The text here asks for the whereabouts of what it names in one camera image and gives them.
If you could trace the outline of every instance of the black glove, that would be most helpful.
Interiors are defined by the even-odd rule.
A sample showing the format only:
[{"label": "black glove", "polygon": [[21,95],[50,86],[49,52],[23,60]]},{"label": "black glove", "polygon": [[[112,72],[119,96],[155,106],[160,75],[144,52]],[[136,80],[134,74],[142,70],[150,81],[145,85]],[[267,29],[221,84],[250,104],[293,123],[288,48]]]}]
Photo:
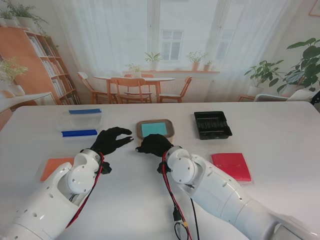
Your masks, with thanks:
[{"label": "black glove", "polygon": [[130,143],[134,139],[132,136],[127,136],[117,140],[117,137],[121,134],[131,135],[132,132],[129,129],[117,126],[109,128],[108,130],[102,130],[90,149],[96,153],[107,155],[113,153],[117,148]]},{"label": "black glove", "polygon": [[154,154],[162,157],[172,147],[171,142],[163,135],[150,134],[143,139],[141,146],[138,146],[135,150],[139,153]]}]

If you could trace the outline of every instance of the bookshelf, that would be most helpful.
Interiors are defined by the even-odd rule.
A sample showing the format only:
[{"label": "bookshelf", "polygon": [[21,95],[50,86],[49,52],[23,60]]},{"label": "bookshelf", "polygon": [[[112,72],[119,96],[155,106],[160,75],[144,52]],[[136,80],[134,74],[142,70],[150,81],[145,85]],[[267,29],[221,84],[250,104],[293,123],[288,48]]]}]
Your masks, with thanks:
[{"label": "bookshelf", "polygon": [[51,92],[58,105],[81,104],[68,69],[51,43],[51,37],[21,28],[0,27],[1,57],[16,57],[18,64],[28,68],[15,79],[27,95]]}]

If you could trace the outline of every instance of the wire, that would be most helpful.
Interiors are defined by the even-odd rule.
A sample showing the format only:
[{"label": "wire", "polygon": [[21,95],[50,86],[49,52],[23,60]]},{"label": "wire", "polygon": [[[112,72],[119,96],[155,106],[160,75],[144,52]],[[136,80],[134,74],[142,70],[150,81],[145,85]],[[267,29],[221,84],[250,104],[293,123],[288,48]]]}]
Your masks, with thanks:
[{"label": "wire", "polygon": [[94,188],[95,188],[95,186],[96,186],[96,184],[97,184],[98,178],[99,178],[99,176],[100,176],[100,174],[101,174],[101,171],[102,171],[102,168],[103,168],[104,159],[105,159],[105,158],[104,158],[104,155],[103,155],[101,152],[99,152],[99,154],[100,154],[100,156],[101,156],[101,162],[100,162],[100,165],[99,165],[98,174],[97,174],[96,177],[95,177],[94,184],[93,184],[93,186],[92,186],[92,188],[91,188],[91,191],[90,191],[90,193],[88,194],[88,196],[86,197],[86,199],[83,201],[81,207],[79,207],[78,211],[76,211],[75,215],[73,216],[73,218],[71,219],[71,221],[69,222],[69,224],[68,224],[65,228],[68,228],[68,227],[78,218],[79,214],[81,213],[81,211],[82,211],[82,209],[84,208],[84,206],[85,206],[88,198],[90,197],[92,191],[94,190]]},{"label": "wire", "polygon": [[[167,152],[165,152],[165,153],[163,154],[163,156],[162,156],[162,162],[164,162],[164,163],[166,162],[166,158],[165,158],[166,153],[167,153]],[[174,194],[173,194],[172,191],[171,191],[170,184],[169,184],[169,180],[168,180],[167,173],[166,173],[166,169],[165,169],[165,164],[162,165],[162,175],[163,175],[163,179],[164,179],[164,182],[165,182],[165,186],[166,186],[166,188],[168,189],[168,192],[169,192],[169,194],[170,194],[170,197],[171,197],[171,199],[172,199],[172,201],[173,201],[173,205],[178,208],[183,223],[186,223],[186,218],[185,218],[185,216],[184,216],[184,214],[183,214],[183,212],[182,212],[182,210],[181,210],[181,208],[180,208],[180,206],[179,206],[179,204],[178,204],[178,202],[177,202]],[[191,236],[190,229],[189,229],[188,225],[187,225],[187,226],[183,226],[183,227],[185,227],[185,230],[186,230],[187,233],[188,233],[188,239],[189,239],[189,237],[190,237],[190,240],[192,240],[192,236]]]},{"label": "wire", "polygon": [[[177,225],[181,225],[181,223],[180,222],[176,222],[175,223],[175,225],[174,225],[174,233],[175,233],[175,235],[176,235],[176,238],[178,239],[178,240],[181,240],[181,238],[179,237],[179,235],[178,235],[178,233],[177,233],[177,229],[176,229],[176,226]],[[184,230],[186,231],[186,240],[189,240],[189,235],[188,235],[188,231],[187,231],[187,228],[185,227],[185,226],[183,226],[183,228],[184,228]]]},{"label": "wire", "polygon": [[192,209],[193,209],[193,215],[194,215],[195,228],[196,228],[196,236],[197,236],[198,240],[200,240],[200,237],[199,237],[199,228],[198,228],[198,221],[197,221],[197,215],[196,215],[196,209],[195,209],[194,201],[192,200],[192,198],[190,198],[190,200],[191,200]]}]

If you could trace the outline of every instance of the connector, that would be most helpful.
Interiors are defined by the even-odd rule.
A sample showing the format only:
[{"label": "connector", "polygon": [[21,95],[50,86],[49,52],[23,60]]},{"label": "connector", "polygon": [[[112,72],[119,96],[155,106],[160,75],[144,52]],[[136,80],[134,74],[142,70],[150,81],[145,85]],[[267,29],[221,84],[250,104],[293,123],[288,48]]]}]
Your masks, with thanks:
[{"label": "connector", "polygon": [[176,206],[174,206],[174,210],[173,210],[173,220],[176,221],[180,221],[181,218],[181,214],[180,211],[178,210],[178,208]]}]

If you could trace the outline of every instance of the red cable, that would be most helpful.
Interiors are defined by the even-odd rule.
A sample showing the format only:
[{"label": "red cable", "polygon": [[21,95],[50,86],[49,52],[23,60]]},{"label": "red cable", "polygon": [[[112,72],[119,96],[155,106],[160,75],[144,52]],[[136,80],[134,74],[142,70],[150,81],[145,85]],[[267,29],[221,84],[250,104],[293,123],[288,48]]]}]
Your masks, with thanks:
[{"label": "red cable", "polygon": [[92,191],[94,190],[94,188],[95,188],[95,186],[97,184],[98,178],[99,178],[99,176],[100,176],[100,174],[102,172],[102,168],[103,168],[102,163],[104,162],[104,159],[105,159],[104,155],[101,152],[99,152],[99,155],[101,156],[100,168],[99,168],[99,172],[97,173],[97,175],[95,177],[94,184],[93,184],[93,186],[91,188],[91,191],[88,194],[88,196],[86,197],[86,199],[83,201],[82,205],[79,207],[78,211],[76,211],[75,215],[73,216],[73,218],[71,219],[69,224],[65,227],[66,229],[78,218],[78,216],[79,216],[80,212],[82,211],[82,209],[84,208],[84,206],[85,206],[90,194],[92,193]]},{"label": "red cable", "polygon": [[[167,152],[165,152],[163,154],[163,156],[162,156],[162,162],[164,162],[164,163],[166,162],[166,154],[167,154]],[[183,214],[183,212],[182,212],[182,210],[181,210],[181,208],[180,208],[180,206],[179,206],[174,194],[171,192],[169,180],[168,180],[168,177],[167,177],[167,174],[166,174],[165,164],[162,164],[162,175],[163,175],[164,183],[165,183],[166,187],[168,188],[169,193],[171,194],[172,199],[175,202],[175,205],[176,205],[176,207],[178,208],[178,210],[179,210],[179,212],[181,214],[182,220],[185,222],[186,218],[185,218],[185,216],[184,216],[184,214]],[[190,240],[192,240],[192,236],[191,236],[191,233],[190,233],[189,226],[186,226],[185,228],[186,228],[186,231],[187,231],[187,233],[188,233],[188,235],[190,237]]]}]

